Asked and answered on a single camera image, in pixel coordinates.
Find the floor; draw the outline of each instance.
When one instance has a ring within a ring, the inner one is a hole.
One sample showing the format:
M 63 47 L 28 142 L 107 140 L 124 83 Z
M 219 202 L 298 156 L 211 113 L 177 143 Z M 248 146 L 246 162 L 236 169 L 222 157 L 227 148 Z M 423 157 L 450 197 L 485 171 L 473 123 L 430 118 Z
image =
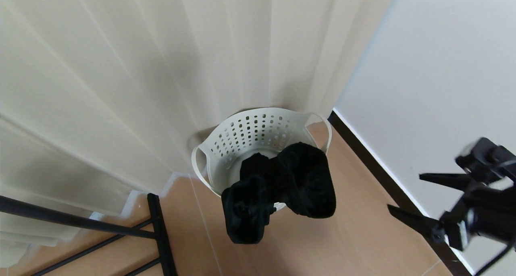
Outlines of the floor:
M 320 125 L 311 132 L 318 142 L 326 138 Z M 271 216 L 258 245 L 233 244 L 225 231 L 220 198 L 197 179 L 177 179 L 161 205 L 178 274 L 451 276 L 422 237 L 389 215 L 386 205 L 394 201 L 336 131 L 328 161 L 337 194 L 335 215 L 309 219 L 284 208 Z M 129 219 L 105 221 L 133 225 L 148 216 L 142 196 Z M 26 254 L 0 276 L 31 274 L 107 237 L 83 231 L 71 243 Z M 156 257 L 154 241 L 124 237 L 49 275 L 123 275 Z M 142 275 L 161 274 L 161 267 L 155 266 Z

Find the curtain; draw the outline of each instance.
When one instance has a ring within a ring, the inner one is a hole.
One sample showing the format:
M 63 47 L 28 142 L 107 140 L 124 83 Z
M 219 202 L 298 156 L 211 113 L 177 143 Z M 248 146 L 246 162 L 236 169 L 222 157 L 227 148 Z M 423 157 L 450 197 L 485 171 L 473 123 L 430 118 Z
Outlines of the curtain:
M 120 204 L 94 206 L 92 195 L 159 194 L 173 172 L 191 173 L 192 149 L 238 111 L 328 116 L 391 2 L 0 1 L 0 115 L 77 164 L 57 178 L 27 171 L 2 183 L 109 212 Z M 30 168 L 59 160 L 50 161 Z M 31 188 L 68 186 L 70 173 L 68 195 Z M 110 185 L 94 188 L 100 177 Z M 75 191 L 82 186 L 92 189 Z

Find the black cloth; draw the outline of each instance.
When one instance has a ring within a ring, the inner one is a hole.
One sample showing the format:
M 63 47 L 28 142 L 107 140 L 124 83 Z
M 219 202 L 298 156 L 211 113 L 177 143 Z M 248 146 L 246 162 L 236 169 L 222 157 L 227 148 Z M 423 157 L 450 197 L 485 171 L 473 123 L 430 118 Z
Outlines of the black cloth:
M 337 206 L 326 155 L 302 142 L 275 158 L 256 153 L 244 160 L 240 181 L 224 190 L 222 202 L 227 235 L 244 244 L 262 239 L 276 202 L 317 219 L 332 216 Z

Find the white plastic basket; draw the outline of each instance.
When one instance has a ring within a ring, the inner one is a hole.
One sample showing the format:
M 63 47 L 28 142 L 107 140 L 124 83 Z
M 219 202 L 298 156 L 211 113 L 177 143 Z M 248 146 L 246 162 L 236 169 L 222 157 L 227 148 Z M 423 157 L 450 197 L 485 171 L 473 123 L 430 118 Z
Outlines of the white plastic basket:
M 286 146 L 304 142 L 317 147 L 306 129 L 306 123 L 316 115 L 328 128 L 328 141 L 321 147 L 326 153 L 331 141 L 331 125 L 315 113 L 298 113 L 281 108 L 260 108 L 236 113 L 215 128 L 208 138 L 192 152 L 193 169 L 201 181 L 219 197 L 222 192 L 240 180 L 242 161 L 260 152 L 275 157 Z M 197 152 L 206 155 L 207 182 L 199 170 Z M 284 203 L 276 203 L 277 210 Z

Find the black metal frame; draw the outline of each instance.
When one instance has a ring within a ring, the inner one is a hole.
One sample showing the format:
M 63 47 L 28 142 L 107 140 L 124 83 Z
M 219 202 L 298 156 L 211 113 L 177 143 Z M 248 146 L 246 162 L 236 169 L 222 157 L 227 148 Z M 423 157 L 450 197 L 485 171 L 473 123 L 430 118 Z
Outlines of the black metal frame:
M 177 276 L 177 271 L 175 269 L 174 259 L 172 255 L 172 249 L 170 248 L 168 235 L 166 234 L 166 227 L 163 221 L 163 214 L 160 206 L 160 198 L 157 195 L 149 193 L 147 195 L 147 201 L 149 202 L 149 211 L 151 214 L 151 218 L 131 228 L 122 225 L 110 224 L 75 215 L 70 215 L 65 212 L 59 212 L 57 210 L 42 208 L 41 206 L 28 204 L 25 202 L 17 201 L 16 199 L 10 199 L 8 197 L 2 196 L 0 196 L 0 212 L 5 212 L 11 215 L 17 215 L 46 222 L 75 226 L 78 228 L 100 230 L 102 232 L 113 232 L 115 234 L 118 234 L 88 249 L 85 249 L 82 252 L 70 256 L 64 259 L 63 261 L 60 261 L 50 267 L 38 271 L 34 275 L 40 276 L 49 273 L 50 271 L 53 271 L 105 245 L 108 245 L 109 243 L 112 243 L 122 238 L 123 236 L 135 236 L 141 238 L 155 239 L 160 256 L 154 259 L 153 261 L 150 261 L 149 263 L 143 265 L 142 267 L 129 272 L 127 274 L 128 276 L 139 274 L 142 271 L 145 271 L 158 263 L 161 263 L 162 265 L 164 276 Z M 153 225 L 154 232 L 141 230 L 141 228 L 149 224 Z

